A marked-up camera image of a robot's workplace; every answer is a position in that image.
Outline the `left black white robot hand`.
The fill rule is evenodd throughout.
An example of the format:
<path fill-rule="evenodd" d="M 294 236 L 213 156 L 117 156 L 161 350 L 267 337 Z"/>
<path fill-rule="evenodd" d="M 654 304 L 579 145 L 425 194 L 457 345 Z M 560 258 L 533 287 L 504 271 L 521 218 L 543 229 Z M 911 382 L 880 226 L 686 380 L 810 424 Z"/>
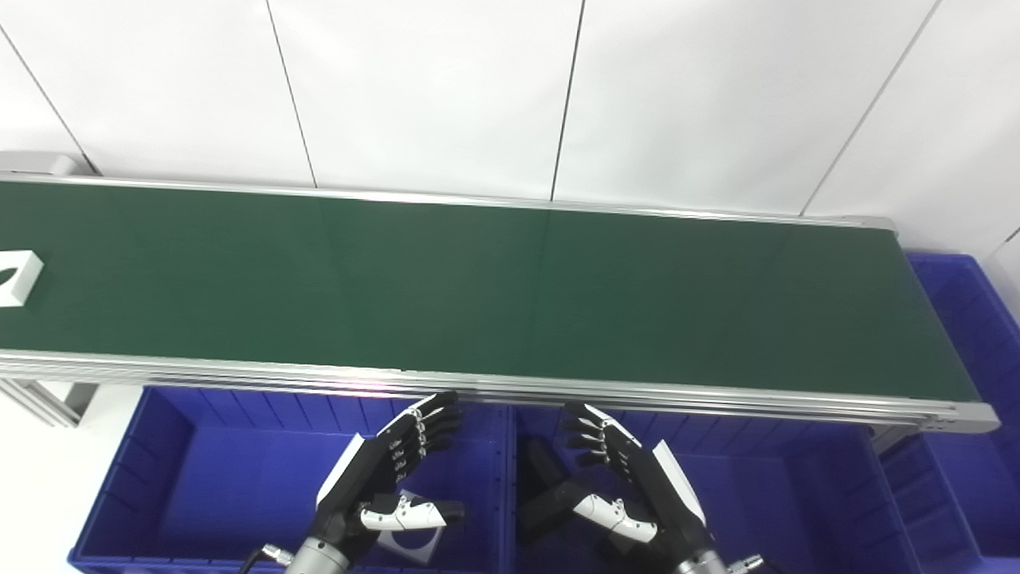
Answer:
<path fill-rule="evenodd" d="M 464 519 L 461 501 L 434 501 L 398 493 L 427 455 L 447 450 L 460 428 L 455 390 L 441 392 L 404 408 L 375 436 L 347 443 L 318 494 L 307 537 L 314 551 L 354 564 L 382 531 L 434 529 Z"/>

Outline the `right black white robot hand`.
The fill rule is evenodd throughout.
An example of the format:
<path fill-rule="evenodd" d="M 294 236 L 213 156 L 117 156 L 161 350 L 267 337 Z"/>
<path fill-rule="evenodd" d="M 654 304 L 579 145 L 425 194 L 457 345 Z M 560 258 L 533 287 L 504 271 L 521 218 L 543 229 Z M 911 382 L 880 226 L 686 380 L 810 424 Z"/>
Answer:
<path fill-rule="evenodd" d="M 612 415 L 589 403 L 568 401 L 571 432 L 567 448 L 580 450 L 579 466 L 603 465 L 634 488 L 638 512 L 623 499 L 608 499 L 569 479 L 556 487 L 557 502 L 639 549 L 651 552 L 653 563 L 667 572 L 699 562 L 715 551 L 704 511 L 677 459 L 663 441 L 644 447 Z"/>

